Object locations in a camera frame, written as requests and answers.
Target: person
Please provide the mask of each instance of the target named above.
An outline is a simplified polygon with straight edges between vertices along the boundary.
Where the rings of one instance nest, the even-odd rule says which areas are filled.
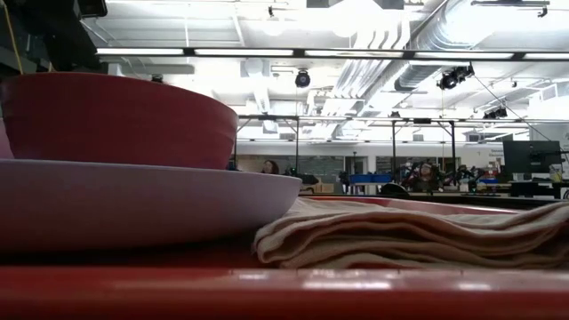
[[[260,173],[279,174],[278,164],[273,160],[267,160],[263,164],[263,170]]]

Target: folded cloth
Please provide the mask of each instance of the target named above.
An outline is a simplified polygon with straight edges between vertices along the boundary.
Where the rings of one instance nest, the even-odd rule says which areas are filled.
[[[569,258],[569,203],[441,215],[299,198],[253,249],[281,268],[554,268]]]

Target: fluorescent light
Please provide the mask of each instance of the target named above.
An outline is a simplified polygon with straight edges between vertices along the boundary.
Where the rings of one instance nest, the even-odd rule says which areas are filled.
[[[391,122],[391,121],[403,121],[403,118],[386,118],[386,117],[367,117],[367,116],[359,116],[352,119],[353,121],[382,121],[382,122]]]
[[[416,52],[414,58],[489,60],[511,59],[513,55],[512,52]]]
[[[307,57],[340,57],[340,58],[401,58],[402,52],[388,52],[388,51],[353,51],[353,50],[306,50]]]
[[[293,50],[281,49],[196,49],[197,56],[293,56]]]
[[[526,53],[524,60],[569,60],[569,53]]]
[[[298,68],[291,67],[291,66],[270,66],[271,72],[286,72],[286,73],[295,73],[298,71]]]
[[[100,55],[184,55],[183,49],[169,48],[97,48]]]
[[[468,61],[444,61],[444,60],[410,60],[412,66],[449,66],[449,67],[468,67]]]
[[[301,120],[348,120],[347,116],[301,116]]]
[[[488,124],[488,123],[506,123],[512,124],[518,122],[516,119],[465,119],[464,122]]]

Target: cable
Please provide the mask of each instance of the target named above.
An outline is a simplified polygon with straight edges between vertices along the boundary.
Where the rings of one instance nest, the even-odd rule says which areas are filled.
[[[24,74],[24,68],[21,66],[20,55],[18,54],[18,46],[16,45],[16,38],[14,37],[14,30],[12,29],[12,23],[10,22],[10,13],[8,13],[8,6],[2,1],[4,5],[4,15],[6,16],[6,23],[8,24],[8,30],[10,31],[10,38],[12,40],[12,48],[16,54],[16,61],[18,62],[18,68],[20,69],[20,74]]]
[[[490,94],[492,94],[492,96],[500,102],[500,104],[506,108],[509,112],[511,112],[512,114],[514,114],[514,116],[517,116],[517,118],[519,120],[521,120],[522,122],[524,122],[525,124],[527,124],[528,127],[532,128],[535,132],[539,133],[540,136],[542,136],[543,138],[545,138],[545,140],[547,141],[551,141],[550,138],[548,138],[545,134],[541,133],[541,131],[537,130],[533,125],[531,125],[530,123],[528,123],[527,121],[525,121],[525,119],[521,116],[519,116],[514,110],[512,110],[510,107],[508,107],[504,102],[502,102],[502,100],[500,98],[498,98],[494,92],[492,92],[492,90],[490,90],[490,88],[488,88],[482,81],[480,81],[480,79],[478,79],[478,77],[476,75],[472,75]],[[569,157],[567,157],[567,154],[564,153],[563,156],[565,157],[566,162],[569,164]],[[563,174],[563,164],[561,164],[561,174]]]

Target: ceiling light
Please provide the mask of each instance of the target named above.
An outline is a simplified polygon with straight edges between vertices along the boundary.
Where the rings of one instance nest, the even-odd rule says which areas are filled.
[[[414,58],[419,59],[461,59],[461,60],[494,60],[511,59],[511,52],[416,52]]]
[[[410,60],[412,66],[449,66],[449,67],[467,67],[470,65],[468,61],[444,61],[444,60]]]
[[[477,123],[477,124],[486,124],[489,122],[513,124],[513,123],[517,122],[517,120],[516,119],[492,119],[491,121],[487,121],[487,119],[465,119],[464,122]]]
[[[301,120],[348,120],[347,116],[301,116]]]
[[[526,53],[524,60],[569,60],[569,53]]]
[[[308,57],[341,57],[341,58],[402,58],[402,52],[390,51],[357,51],[357,50],[306,50]]]
[[[292,50],[280,49],[196,49],[196,56],[279,57],[293,56]]]
[[[443,72],[443,77],[437,82],[437,87],[441,88],[441,90],[450,90],[457,84],[466,81],[467,77],[473,75],[474,69],[472,68],[472,65],[468,67],[453,68],[451,71]]]
[[[270,66],[270,72],[285,72],[285,73],[294,73],[298,70],[296,67],[290,66]]]
[[[183,49],[168,48],[97,48],[99,55],[144,56],[144,55],[184,55]]]

